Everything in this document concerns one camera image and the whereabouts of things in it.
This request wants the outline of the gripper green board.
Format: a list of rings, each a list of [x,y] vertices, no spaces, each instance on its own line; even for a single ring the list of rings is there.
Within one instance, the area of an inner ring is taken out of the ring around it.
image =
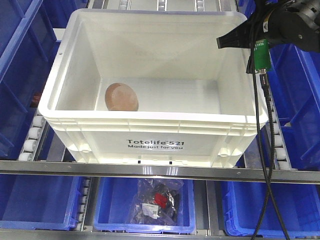
[[[305,52],[320,52],[318,0],[256,0],[249,20],[216,39],[218,49],[249,49],[254,40],[276,45],[293,44]]]

